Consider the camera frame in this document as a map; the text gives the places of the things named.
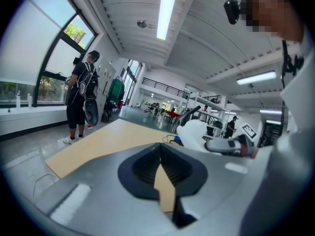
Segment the sky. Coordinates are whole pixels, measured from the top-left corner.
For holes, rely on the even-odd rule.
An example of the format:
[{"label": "sky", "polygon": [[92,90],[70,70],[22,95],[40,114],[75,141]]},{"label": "sky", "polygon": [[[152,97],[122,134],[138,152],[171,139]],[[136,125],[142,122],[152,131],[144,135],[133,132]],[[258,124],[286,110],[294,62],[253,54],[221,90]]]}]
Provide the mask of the sky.
[{"label": "sky", "polygon": [[[50,16],[60,27],[62,27],[74,14],[75,10],[67,0],[33,0],[48,16]],[[79,16],[72,21],[73,24],[86,32],[80,43],[87,46],[92,37],[92,32],[84,24]]]}]

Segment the lit rectangular light fixture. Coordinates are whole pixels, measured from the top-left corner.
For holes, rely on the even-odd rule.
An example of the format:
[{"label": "lit rectangular light fixture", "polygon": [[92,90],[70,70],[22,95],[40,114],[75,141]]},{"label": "lit rectangular light fixture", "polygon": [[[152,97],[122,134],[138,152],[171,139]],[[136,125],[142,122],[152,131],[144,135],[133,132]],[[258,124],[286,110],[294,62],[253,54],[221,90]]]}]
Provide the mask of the lit rectangular light fixture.
[{"label": "lit rectangular light fixture", "polygon": [[277,125],[281,125],[280,121],[276,121],[276,120],[266,120],[267,123],[271,123],[271,124],[277,124]]},{"label": "lit rectangular light fixture", "polygon": [[158,14],[157,38],[166,39],[175,0],[161,0]]},{"label": "lit rectangular light fixture", "polygon": [[264,109],[261,109],[260,112],[262,114],[272,114],[272,115],[281,115],[282,114],[282,111],[277,111],[277,110],[264,110]]},{"label": "lit rectangular light fixture", "polygon": [[261,74],[257,74],[254,76],[246,77],[243,79],[239,79],[239,80],[237,80],[237,83],[239,85],[244,85],[244,84],[254,83],[254,82],[258,82],[258,81],[271,80],[271,79],[275,79],[276,77],[277,77],[276,72],[270,71],[270,72],[261,73]]}]

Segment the man in black clothing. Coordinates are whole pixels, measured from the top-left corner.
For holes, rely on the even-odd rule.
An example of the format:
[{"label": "man in black clothing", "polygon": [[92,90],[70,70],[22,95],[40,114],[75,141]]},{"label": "man in black clothing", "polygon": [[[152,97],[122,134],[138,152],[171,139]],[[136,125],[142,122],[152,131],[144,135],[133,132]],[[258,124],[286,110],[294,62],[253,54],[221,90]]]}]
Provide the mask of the man in black clothing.
[{"label": "man in black clothing", "polygon": [[225,135],[224,135],[224,138],[225,138],[225,139],[226,139],[226,138],[230,138],[230,137],[233,135],[234,130],[235,130],[234,127],[235,127],[236,119],[237,119],[237,117],[234,116],[234,117],[233,117],[233,120],[230,121],[230,122],[227,124],[226,132],[225,132]]},{"label": "man in black clothing", "polygon": [[79,125],[79,135],[77,136],[77,139],[80,140],[83,137],[85,124],[85,113],[83,111],[84,98],[78,90],[77,82],[80,81],[80,76],[87,67],[94,70],[94,63],[98,60],[98,58],[99,53],[97,51],[91,51],[88,54],[87,62],[80,62],[76,64],[73,69],[71,79],[66,82],[67,85],[72,86],[72,89],[67,102],[67,119],[70,136],[63,140],[65,144],[72,144],[75,142],[75,130],[77,125]]}]

